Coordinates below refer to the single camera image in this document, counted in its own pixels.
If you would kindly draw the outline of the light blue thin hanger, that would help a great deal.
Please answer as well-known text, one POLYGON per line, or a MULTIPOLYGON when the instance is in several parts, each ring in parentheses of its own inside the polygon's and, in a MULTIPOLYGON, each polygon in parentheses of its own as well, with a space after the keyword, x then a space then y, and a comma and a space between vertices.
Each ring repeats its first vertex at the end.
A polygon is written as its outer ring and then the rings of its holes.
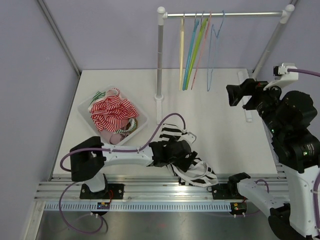
POLYGON ((219 49, 219 40, 220 40, 221 30, 225 21, 225 11, 222 10, 221 13, 222 13, 222 20, 220 22, 219 28, 215 29, 215 24, 213 23, 210 29, 207 72, 206 72, 206 91, 207 92, 211 90, 214 69, 215 69, 215 59, 219 49))

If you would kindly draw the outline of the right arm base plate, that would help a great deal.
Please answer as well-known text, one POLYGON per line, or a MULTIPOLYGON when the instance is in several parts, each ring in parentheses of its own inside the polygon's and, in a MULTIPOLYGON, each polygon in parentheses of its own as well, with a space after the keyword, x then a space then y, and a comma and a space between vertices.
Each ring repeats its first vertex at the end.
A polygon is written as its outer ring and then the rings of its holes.
POLYGON ((239 192, 227 183, 219 183, 216 185, 208 186, 206 190, 212 194, 214 200, 244 200, 245 197, 240 195, 239 192))

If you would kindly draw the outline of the black white striped tank top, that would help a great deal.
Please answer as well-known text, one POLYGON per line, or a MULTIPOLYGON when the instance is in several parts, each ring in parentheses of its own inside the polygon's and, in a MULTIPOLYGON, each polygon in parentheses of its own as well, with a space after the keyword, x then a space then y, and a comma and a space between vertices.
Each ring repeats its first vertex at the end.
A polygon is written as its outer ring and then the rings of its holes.
MULTIPOLYGON (((163 123, 161 125, 161 132, 158 136, 159 141, 168 142, 175 137, 177 140, 185 134, 186 131, 179 128, 177 125, 163 123)), ((219 183, 218 177, 212 168, 199 157, 195 157, 187 169, 183 171, 179 167, 169 164, 166 166, 168 171, 175 177, 179 177, 179 184, 185 186, 210 187, 219 183)))

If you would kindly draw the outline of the pink tank top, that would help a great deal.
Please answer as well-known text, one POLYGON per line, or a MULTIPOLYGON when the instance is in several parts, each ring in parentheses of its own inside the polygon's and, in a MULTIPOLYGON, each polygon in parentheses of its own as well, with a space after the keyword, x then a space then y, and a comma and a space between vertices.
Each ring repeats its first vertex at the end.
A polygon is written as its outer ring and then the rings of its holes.
POLYGON ((103 141, 107 144, 118 145, 122 140, 124 140, 129 134, 128 133, 113 133, 107 130, 101 131, 101 137, 103 141))

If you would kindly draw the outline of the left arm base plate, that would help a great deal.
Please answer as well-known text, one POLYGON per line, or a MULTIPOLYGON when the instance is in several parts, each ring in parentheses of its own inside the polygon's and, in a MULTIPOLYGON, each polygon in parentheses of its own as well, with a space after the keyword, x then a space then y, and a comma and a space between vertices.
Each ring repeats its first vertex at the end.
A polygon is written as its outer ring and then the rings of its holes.
POLYGON ((86 184, 82 184, 79 198, 82 200, 122 200, 125 185, 122 183, 109 183, 107 190, 91 192, 86 184))

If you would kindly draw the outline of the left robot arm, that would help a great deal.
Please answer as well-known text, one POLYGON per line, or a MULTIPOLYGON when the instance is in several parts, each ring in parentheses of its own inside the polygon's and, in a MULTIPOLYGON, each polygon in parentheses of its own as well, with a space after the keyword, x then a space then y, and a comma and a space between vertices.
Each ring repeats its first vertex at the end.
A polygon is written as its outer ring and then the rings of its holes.
POLYGON ((102 168, 115 165, 162 168, 173 164, 185 172, 197 156, 192 151, 195 141, 196 136, 187 133, 173 136, 168 142, 153 141, 143 147, 132 147, 104 145, 100 137, 90 137, 69 152, 71 179, 82 183, 80 199, 110 199, 116 197, 118 188, 108 185, 102 168))

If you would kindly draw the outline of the brown tank top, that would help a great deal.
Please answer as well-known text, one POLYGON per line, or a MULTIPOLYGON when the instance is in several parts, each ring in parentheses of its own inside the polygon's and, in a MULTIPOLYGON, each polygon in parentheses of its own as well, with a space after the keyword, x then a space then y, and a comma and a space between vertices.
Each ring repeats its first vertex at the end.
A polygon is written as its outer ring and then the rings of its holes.
POLYGON ((138 121, 136 118, 130 118, 128 120, 128 124, 126 126, 127 132, 134 132, 138 127, 138 121))

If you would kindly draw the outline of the cream hanger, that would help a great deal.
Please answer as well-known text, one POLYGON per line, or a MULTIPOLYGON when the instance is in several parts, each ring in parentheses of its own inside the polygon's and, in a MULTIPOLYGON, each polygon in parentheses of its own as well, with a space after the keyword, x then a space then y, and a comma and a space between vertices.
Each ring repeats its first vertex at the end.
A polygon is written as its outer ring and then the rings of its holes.
POLYGON ((179 38, 179 90, 183 90, 183 66, 184 66, 184 38, 185 38, 185 18, 180 19, 179 38))

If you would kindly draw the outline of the green hanger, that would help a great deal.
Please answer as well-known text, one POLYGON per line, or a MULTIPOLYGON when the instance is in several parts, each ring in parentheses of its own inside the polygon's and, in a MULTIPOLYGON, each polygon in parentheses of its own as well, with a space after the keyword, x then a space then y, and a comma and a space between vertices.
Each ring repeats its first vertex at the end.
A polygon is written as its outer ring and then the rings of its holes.
POLYGON ((190 61, 190 67, 189 67, 189 71, 188 71, 188 79, 186 82, 186 90, 189 87, 189 83, 190 83, 190 78, 191 78, 191 73, 197 58, 197 54, 199 51, 199 47, 200 47, 200 43, 202 41, 203 38, 203 34, 207 25, 207 18, 205 19, 201 19, 201 21, 199 21, 199 25, 197 27, 197 31, 195 34, 195 39, 194 39, 194 45, 193 45, 193 49, 192 49, 192 55, 191 55, 191 61, 190 61))

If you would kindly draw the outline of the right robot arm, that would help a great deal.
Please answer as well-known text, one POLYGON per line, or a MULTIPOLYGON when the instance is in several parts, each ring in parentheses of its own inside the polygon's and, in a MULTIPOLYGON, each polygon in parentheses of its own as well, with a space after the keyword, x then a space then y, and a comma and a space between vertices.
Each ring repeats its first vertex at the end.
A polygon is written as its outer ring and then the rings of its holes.
POLYGON ((266 217, 281 240, 317 240, 320 237, 320 142, 308 127, 317 116, 309 94, 292 90, 282 94, 277 85, 246 79, 227 85, 230 106, 243 97, 245 110, 255 110, 270 131, 271 144, 282 165, 289 201, 277 201, 246 173, 228 179, 227 193, 251 201, 266 217))

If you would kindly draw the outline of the pink hanger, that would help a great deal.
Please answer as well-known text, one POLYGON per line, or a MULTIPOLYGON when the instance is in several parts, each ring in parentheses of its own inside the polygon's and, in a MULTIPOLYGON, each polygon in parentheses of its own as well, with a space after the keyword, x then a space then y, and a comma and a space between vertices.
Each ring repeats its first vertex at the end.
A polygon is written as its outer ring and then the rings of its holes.
POLYGON ((201 60, 202 60, 202 57, 203 57, 203 54, 204 54, 205 45, 206 45, 208 32, 209 32, 209 26, 210 26, 210 23, 211 23, 211 17, 212 17, 212 11, 210 11, 209 18, 208 18, 207 23, 206 23, 204 39, 203 39, 203 42, 202 42, 202 45, 201 45, 200 54, 199 54, 198 62, 197 62, 197 65, 196 65, 196 70, 195 70, 195 73, 194 73, 194 76, 193 76, 191 90, 193 90, 193 88, 194 88, 194 85, 195 85, 195 82, 196 82, 197 73, 198 73, 198 70, 199 70, 199 67, 200 67, 200 63, 201 63, 201 60))

